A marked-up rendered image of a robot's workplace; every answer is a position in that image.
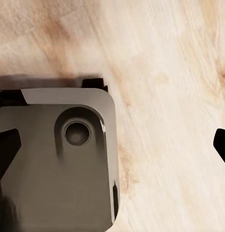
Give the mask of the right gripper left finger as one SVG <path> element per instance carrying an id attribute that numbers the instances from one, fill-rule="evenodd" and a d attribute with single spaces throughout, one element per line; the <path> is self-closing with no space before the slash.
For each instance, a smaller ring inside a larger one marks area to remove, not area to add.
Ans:
<path id="1" fill-rule="evenodd" d="M 17 128 L 0 133 L 0 181 L 20 148 L 21 139 Z"/>

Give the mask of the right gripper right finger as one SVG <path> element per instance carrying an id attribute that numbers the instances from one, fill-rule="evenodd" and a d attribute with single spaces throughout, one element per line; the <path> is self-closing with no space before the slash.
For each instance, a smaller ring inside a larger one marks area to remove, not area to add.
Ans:
<path id="1" fill-rule="evenodd" d="M 213 140 L 213 146 L 225 162 L 225 129 L 217 129 Z"/>

